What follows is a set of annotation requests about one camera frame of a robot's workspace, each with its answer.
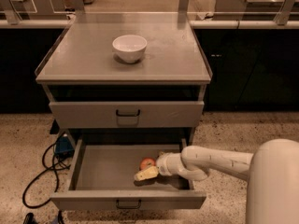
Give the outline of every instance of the drawer handle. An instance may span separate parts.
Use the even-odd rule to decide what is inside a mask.
[[[120,200],[116,201],[116,207],[118,209],[139,209],[140,206],[141,206],[141,200],[138,200],[138,205],[136,205],[136,206],[127,206],[127,205],[120,206]]]
[[[120,111],[117,109],[116,110],[116,115],[118,117],[138,117],[140,115],[140,109],[138,109],[138,111],[135,114],[130,114],[130,115],[128,115],[128,114],[126,114],[126,115],[121,114]]]

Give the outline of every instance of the white bowl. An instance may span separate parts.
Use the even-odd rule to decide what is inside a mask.
[[[114,52],[127,63],[138,61],[144,54],[147,45],[147,40],[140,35],[122,35],[112,43]]]

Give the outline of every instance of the floor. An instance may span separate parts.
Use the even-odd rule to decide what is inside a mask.
[[[50,134],[51,114],[0,115],[0,223],[22,223],[28,212],[38,223],[52,222],[58,209],[49,203],[29,209],[21,197],[29,182],[44,170],[41,157],[55,139]],[[254,152],[262,143],[276,138],[299,141],[298,112],[223,113],[205,112],[196,129],[194,144],[203,147]],[[50,164],[50,154],[46,157]],[[61,187],[67,171],[59,174]],[[245,223],[246,187],[244,181],[211,171],[210,177],[195,182],[195,189],[206,193],[199,210],[171,211],[63,211],[65,223],[149,223],[149,224],[243,224]],[[45,202],[54,191],[52,173],[42,176],[28,191],[31,205]]]

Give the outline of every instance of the cabinet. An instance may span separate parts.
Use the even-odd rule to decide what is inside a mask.
[[[144,57],[122,63],[119,35],[148,40]],[[77,16],[39,67],[36,81],[76,148],[60,209],[199,208],[205,193],[179,176],[134,181],[138,164],[192,143],[204,107],[208,64],[185,15],[113,13]]]

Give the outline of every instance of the closed drawer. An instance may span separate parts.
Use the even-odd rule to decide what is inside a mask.
[[[157,158],[160,151],[180,152],[182,143],[150,144],[149,138],[146,144],[103,144],[91,138],[90,133],[89,141],[83,140],[80,138],[76,146],[66,191],[51,195],[59,209],[195,209],[203,204],[205,193],[195,191],[192,182],[179,176],[134,181],[143,158]]]
[[[51,102],[60,128],[196,127],[203,102]]]

